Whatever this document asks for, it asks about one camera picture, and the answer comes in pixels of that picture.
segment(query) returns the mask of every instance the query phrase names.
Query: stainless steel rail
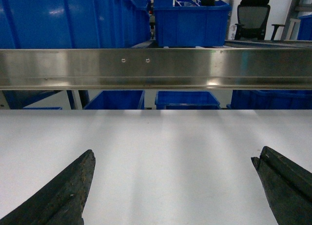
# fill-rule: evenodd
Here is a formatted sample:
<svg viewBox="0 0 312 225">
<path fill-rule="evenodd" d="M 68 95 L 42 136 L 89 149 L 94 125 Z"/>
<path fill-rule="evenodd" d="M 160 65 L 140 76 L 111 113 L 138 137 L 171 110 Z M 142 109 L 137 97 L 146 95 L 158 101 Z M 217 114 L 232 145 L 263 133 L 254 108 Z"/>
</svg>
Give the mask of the stainless steel rail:
<svg viewBox="0 0 312 225">
<path fill-rule="evenodd" d="M 312 89 L 312 48 L 0 50 L 0 89 Z"/>
</svg>

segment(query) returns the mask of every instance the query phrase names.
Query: chair armrest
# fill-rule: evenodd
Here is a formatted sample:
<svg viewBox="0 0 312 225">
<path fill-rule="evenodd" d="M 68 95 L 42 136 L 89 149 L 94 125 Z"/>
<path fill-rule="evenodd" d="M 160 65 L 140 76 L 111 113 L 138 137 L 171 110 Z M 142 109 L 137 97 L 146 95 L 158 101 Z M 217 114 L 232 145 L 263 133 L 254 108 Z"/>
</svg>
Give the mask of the chair armrest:
<svg viewBox="0 0 312 225">
<path fill-rule="evenodd" d="M 280 26 L 284 27 L 285 25 L 283 24 L 272 24 L 272 26 L 274 26 L 274 31 L 273 31 L 273 34 L 272 34 L 272 37 L 271 37 L 271 40 L 273 41 L 274 38 L 275 38 L 275 35 L 277 33 L 277 30 Z"/>
</svg>

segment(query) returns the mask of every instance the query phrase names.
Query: chair backrest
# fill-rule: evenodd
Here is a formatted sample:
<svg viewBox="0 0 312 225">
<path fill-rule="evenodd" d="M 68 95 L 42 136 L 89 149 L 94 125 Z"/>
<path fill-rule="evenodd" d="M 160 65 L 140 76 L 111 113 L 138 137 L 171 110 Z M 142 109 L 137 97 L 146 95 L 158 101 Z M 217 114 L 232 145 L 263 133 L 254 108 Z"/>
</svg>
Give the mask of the chair backrest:
<svg viewBox="0 0 312 225">
<path fill-rule="evenodd" d="M 238 23 L 243 24 L 240 37 L 257 38 L 265 37 L 268 17 L 271 7 L 270 0 L 242 0 L 237 8 Z"/>
</svg>

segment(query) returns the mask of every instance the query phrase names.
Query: white table surface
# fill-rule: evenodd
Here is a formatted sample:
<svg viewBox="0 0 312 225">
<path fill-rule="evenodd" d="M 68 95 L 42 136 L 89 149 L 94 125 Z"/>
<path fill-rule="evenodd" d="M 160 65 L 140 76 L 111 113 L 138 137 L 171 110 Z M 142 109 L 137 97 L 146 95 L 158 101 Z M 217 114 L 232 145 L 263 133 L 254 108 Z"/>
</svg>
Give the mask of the white table surface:
<svg viewBox="0 0 312 225">
<path fill-rule="evenodd" d="M 312 171 L 312 111 L 0 111 L 0 217 L 87 149 L 86 225 L 276 225 L 250 157 Z"/>
</svg>

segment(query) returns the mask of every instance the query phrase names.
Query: metal beam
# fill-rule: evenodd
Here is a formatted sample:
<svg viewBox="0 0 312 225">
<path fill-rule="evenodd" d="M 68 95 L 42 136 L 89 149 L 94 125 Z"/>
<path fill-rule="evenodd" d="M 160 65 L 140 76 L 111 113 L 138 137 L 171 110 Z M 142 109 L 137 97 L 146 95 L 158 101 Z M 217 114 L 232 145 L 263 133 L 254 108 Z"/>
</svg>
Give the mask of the metal beam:
<svg viewBox="0 0 312 225">
<path fill-rule="evenodd" d="M 300 4 L 295 8 L 297 12 L 312 12 L 312 4 Z"/>
<path fill-rule="evenodd" d="M 308 47 L 0 50 L 0 89 L 312 89 L 311 68 Z"/>
<path fill-rule="evenodd" d="M 225 46 L 234 48 L 270 48 L 270 49 L 281 49 L 281 48 L 311 48 L 311 41 L 225 41 Z"/>
</svg>

